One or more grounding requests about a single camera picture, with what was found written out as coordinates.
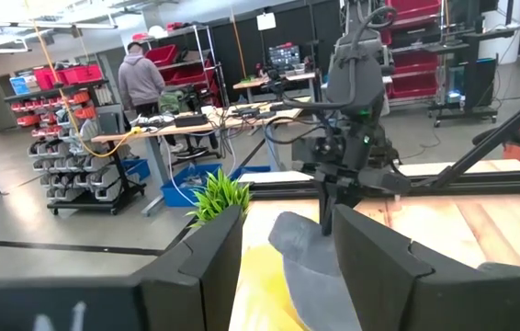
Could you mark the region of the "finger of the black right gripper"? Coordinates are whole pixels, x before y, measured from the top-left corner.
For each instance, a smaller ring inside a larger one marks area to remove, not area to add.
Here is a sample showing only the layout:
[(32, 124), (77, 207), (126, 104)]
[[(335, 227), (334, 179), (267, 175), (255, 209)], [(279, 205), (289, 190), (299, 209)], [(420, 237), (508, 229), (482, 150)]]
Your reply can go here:
[(336, 187), (332, 183), (318, 181), (316, 188), (319, 195), (319, 224), (321, 226), (322, 235), (330, 235), (332, 233)]
[(343, 204), (351, 209), (361, 201), (361, 187), (359, 185), (350, 184), (344, 186), (336, 185), (335, 189), (335, 203)]

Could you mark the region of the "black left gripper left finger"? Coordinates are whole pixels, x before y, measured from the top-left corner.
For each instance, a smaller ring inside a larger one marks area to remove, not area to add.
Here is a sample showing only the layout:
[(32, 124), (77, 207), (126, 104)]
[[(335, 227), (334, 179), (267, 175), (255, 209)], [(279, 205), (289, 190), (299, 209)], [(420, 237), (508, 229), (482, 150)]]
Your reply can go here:
[(233, 205), (138, 270), (146, 328), (229, 328), (243, 240), (243, 209)]

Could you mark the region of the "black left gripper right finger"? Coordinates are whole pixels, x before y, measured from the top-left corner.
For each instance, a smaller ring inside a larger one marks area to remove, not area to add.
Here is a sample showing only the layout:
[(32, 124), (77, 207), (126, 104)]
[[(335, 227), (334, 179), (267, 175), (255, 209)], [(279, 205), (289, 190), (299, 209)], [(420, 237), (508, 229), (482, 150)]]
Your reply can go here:
[(471, 268), (342, 204), (333, 239), (365, 330), (520, 330), (518, 266)]

